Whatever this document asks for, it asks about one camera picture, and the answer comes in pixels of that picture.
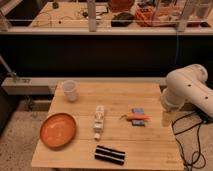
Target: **white bottle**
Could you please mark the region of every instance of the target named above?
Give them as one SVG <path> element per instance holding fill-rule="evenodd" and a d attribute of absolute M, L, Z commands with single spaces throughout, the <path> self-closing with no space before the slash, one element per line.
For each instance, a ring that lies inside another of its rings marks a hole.
<path fill-rule="evenodd" d="M 93 129 L 95 132 L 95 140 L 100 140 L 101 133 L 104 129 L 104 106 L 102 105 L 96 106 Z"/>

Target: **orange bowl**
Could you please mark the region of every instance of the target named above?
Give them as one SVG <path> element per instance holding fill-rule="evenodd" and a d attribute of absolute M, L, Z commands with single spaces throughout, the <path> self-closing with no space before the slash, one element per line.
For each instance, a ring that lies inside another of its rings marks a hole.
<path fill-rule="evenodd" d="M 50 148 L 60 148 L 68 144 L 75 136 L 76 123 L 66 113 L 57 113 L 47 118 L 40 129 L 41 141 Z"/>

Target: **floor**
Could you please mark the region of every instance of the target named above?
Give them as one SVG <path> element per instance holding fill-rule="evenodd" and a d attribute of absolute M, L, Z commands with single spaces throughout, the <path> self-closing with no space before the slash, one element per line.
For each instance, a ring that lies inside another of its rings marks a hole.
<path fill-rule="evenodd" d="M 30 165 L 39 138 L 39 129 L 47 116 L 50 102 L 50 100 L 37 102 L 32 111 L 28 111 L 25 101 L 20 103 L 0 139 L 0 171 L 51 171 L 49 168 L 32 168 Z M 188 113 L 190 112 L 180 112 L 174 120 Z M 192 114 L 177 121 L 174 125 L 174 132 L 178 133 L 199 122 L 200 118 L 196 114 Z M 199 149 L 198 127 L 176 135 L 177 140 L 182 144 L 184 157 L 188 163 L 192 163 L 192 160 L 196 161 L 198 158 L 198 153 L 195 152 Z M 196 168 L 192 169 L 191 166 L 188 166 L 186 170 L 213 171 L 212 129 L 213 124 L 202 124 L 200 126 L 201 155 L 194 165 Z"/>

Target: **cable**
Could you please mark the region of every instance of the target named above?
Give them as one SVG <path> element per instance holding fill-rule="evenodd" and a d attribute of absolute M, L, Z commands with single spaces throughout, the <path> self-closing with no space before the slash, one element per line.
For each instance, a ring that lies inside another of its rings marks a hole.
<path fill-rule="evenodd" d="M 180 132 L 177 132 L 175 133 L 174 131 L 174 125 L 177 123 L 177 121 L 181 120 L 181 119 L 184 119 L 184 118 L 187 118 L 187 117 L 190 117 L 192 116 L 193 114 L 195 114 L 195 112 L 192 112 L 192 113 L 189 113 L 185 116 L 182 116 L 180 118 L 178 118 L 177 120 L 175 120 L 174 122 L 172 122 L 172 129 L 173 129 L 173 132 L 174 132 L 174 135 L 177 136 L 177 135 L 180 135 L 184 132 L 187 132 L 195 127 L 198 126 L 198 129 L 197 129 L 197 142 L 198 142 L 198 150 L 194 151 L 192 153 L 192 156 L 191 156 L 191 161 L 188 162 L 185 158 L 185 154 L 184 154 L 184 149 L 183 149 L 183 146 L 181 144 L 181 142 L 176 138 L 176 141 L 177 143 L 179 144 L 180 146 L 180 151 L 181 151 L 181 158 L 184 162 L 184 166 L 185 168 L 187 169 L 187 171 L 192 171 L 193 168 L 195 169 L 202 169 L 206 166 L 206 159 L 204 157 L 204 155 L 201 153 L 201 145 L 200 145 L 200 135 L 199 135 L 199 132 L 200 132 L 200 128 L 201 128 L 201 125 L 204 123 L 203 121 L 201 122 L 198 122 L 196 123 L 195 125 L 183 130 L 183 131 L 180 131 Z M 196 166 L 196 163 L 199 161 L 199 159 L 202 158 L 203 159 L 203 164 L 201 166 Z"/>
<path fill-rule="evenodd" d="M 42 14 L 45 14 L 45 15 L 48 16 L 49 22 L 48 22 L 48 23 L 45 23 L 45 24 L 40 24 L 40 25 L 39 25 L 39 22 L 41 22 L 41 21 L 46 21 L 46 20 L 36 19 L 37 27 L 42 27 L 42 26 L 46 26 L 46 25 L 50 25 L 50 27 L 52 27 L 52 16 L 51 16 L 51 14 L 48 13 L 48 12 L 41 12 L 41 13 L 38 14 L 38 16 L 39 16 L 39 15 L 42 15 Z"/>

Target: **orange object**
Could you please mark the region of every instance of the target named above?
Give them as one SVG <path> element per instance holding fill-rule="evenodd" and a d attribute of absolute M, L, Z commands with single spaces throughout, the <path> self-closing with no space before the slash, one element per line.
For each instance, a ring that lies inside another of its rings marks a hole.
<path fill-rule="evenodd" d="M 147 9 L 137 9 L 135 12 L 135 20 L 141 27 L 152 26 L 153 7 Z"/>
<path fill-rule="evenodd" d="M 68 144 L 75 136 L 76 123 L 66 113 L 57 113 L 47 118 L 40 129 L 40 139 L 50 148 L 59 148 Z"/>
<path fill-rule="evenodd" d="M 129 11 L 135 0 L 109 0 L 108 7 L 111 12 Z"/>
<path fill-rule="evenodd" d="M 147 120 L 149 119 L 149 116 L 147 115 L 138 115 L 138 114 L 135 114 L 135 113 L 130 113 L 130 114 L 127 114 L 126 115 L 126 119 L 131 121 L 131 120 Z"/>

